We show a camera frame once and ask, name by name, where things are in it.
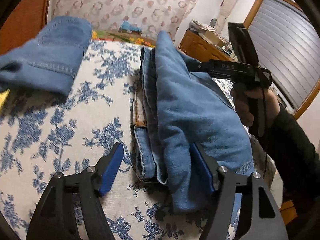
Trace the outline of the person's black sleeved forearm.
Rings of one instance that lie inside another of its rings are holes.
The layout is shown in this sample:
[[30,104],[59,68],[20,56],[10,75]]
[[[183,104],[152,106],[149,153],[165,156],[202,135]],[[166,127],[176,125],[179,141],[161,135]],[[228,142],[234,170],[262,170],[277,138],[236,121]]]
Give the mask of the person's black sleeved forearm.
[[285,109],[258,139],[263,150],[275,161],[297,211],[294,226],[319,229],[319,155],[303,129]]

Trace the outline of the person's right hand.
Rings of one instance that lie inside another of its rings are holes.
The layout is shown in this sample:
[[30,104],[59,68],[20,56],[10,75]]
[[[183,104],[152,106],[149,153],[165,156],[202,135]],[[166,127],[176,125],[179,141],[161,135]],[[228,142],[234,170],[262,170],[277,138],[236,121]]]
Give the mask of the person's right hand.
[[274,119],[280,112],[277,97],[270,89],[256,88],[239,93],[238,89],[232,88],[230,94],[233,98],[235,111],[244,126],[251,127],[253,125],[253,121],[257,116],[253,111],[253,105],[257,103],[256,100],[258,99],[265,99],[265,125],[267,127],[272,125]]

